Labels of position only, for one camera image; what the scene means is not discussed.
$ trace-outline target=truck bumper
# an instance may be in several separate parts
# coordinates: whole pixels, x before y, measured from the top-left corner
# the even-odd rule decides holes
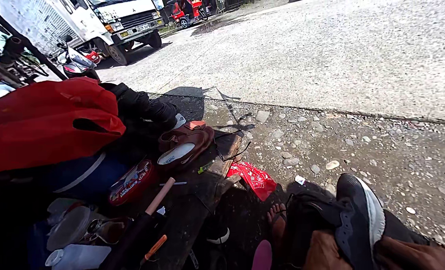
[[[144,23],[141,25],[137,25],[135,27],[121,30],[111,36],[114,45],[120,45],[131,40],[139,39],[145,35],[151,34],[155,30],[163,28],[164,21],[162,18],[159,18],[154,21],[150,21],[148,23]]]

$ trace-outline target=brown pants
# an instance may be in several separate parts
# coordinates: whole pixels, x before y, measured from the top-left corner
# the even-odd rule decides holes
[[[445,270],[445,248],[406,243],[383,236],[375,246],[376,260],[389,270]],[[330,230],[315,230],[307,252],[304,270],[351,270],[339,254]]]

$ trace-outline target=truck grille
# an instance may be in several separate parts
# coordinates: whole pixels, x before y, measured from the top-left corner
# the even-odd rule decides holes
[[[123,25],[124,29],[140,26],[154,20],[152,15],[153,12],[155,12],[155,10],[144,11],[141,13],[122,17],[121,24]]]

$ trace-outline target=license plate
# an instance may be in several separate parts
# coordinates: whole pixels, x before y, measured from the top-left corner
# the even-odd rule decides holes
[[[149,29],[149,28],[151,28],[151,27],[149,26],[149,24],[143,24],[143,25],[138,26],[138,27],[137,27],[137,30],[138,30],[138,31],[144,31],[144,30],[147,30],[147,29]]]

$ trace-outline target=plastic bottle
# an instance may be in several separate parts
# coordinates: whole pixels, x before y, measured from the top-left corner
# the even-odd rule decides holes
[[[109,252],[109,246],[69,244],[64,249],[54,250],[45,265],[52,270],[97,269]]]

